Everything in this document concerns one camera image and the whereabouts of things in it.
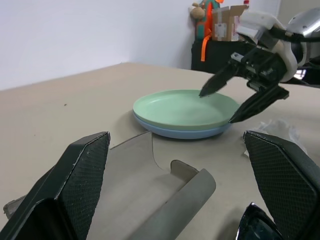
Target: white wall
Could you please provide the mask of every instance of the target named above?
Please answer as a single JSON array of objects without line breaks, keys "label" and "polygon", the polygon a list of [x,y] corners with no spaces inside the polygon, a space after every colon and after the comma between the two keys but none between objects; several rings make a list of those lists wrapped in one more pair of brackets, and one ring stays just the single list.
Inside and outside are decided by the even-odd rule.
[{"label": "white wall", "polygon": [[129,61],[189,69],[192,2],[1,0],[0,90]]},{"label": "white wall", "polygon": [[284,25],[298,13],[320,7],[320,0],[282,0],[279,20]]}]

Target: orange strap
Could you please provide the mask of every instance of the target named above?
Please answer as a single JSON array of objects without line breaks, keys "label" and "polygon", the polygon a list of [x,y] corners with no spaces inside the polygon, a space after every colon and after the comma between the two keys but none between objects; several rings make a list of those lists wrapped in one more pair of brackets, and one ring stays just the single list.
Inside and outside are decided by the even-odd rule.
[{"label": "orange strap", "polygon": [[201,49],[201,62],[206,61],[206,48],[207,48],[207,42],[211,38],[211,30],[209,30],[209,35],[207,35],[202,42],[202,49]]}]

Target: blue plate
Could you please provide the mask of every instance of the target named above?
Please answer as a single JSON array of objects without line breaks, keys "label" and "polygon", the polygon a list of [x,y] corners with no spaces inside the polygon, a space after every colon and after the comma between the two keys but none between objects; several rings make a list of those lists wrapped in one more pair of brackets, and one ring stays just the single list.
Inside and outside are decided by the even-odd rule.
[{"label": "blue plate", "polygon": [[171,139],[204,139],[209,138],[218,134],[223,133],[227,130],[231,124],[227,123],[220,127],[215,127],[208,130],[196,130],[196,131],[183,131],[183,130],[172,130],[172,129],[165,129],[158,126],[153,126],[149,123],[142,121],[138,118],[135,114],[133,114],[137,122],[144,127],[145,129],[158,134],[163,137],[171,138]]}]

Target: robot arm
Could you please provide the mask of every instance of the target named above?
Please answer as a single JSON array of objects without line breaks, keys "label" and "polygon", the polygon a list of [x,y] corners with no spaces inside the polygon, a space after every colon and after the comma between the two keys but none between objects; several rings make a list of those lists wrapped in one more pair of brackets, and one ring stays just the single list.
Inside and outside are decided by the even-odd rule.
[{"label": "robot arm", "polygon": [[244,121],[264,111],[289,92],[279,83],[289,81],[298,67],[320,57],[320,7],[295,16],[285,28],[274,16],[245,11],[236,31],[255,47],[246,55],[231,55],[228,64],[203,86],[200,97],[223,88],[234,76],[248,80],[256,93],[247,99],[230,119]]}]

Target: textured black surface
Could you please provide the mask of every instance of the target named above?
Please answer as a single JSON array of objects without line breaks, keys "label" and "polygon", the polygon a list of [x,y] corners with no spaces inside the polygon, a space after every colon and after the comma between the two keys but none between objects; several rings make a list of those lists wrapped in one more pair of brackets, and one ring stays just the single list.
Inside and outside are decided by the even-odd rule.
[{"label": "textured black surface", "polygon": [[308,165],[311,160],[298,146],[297,154],[289,157],[282,146],[259,133],[247,132],[245,145],[259,191],[282,236],[302,239],[319,209],[319,190],[297,163]]},{"label": "textured black surface", "polygon": [[108,142],[109,135],[104,135],[84,148],[59,196],[79,240],[87,238],[99,201]]}]

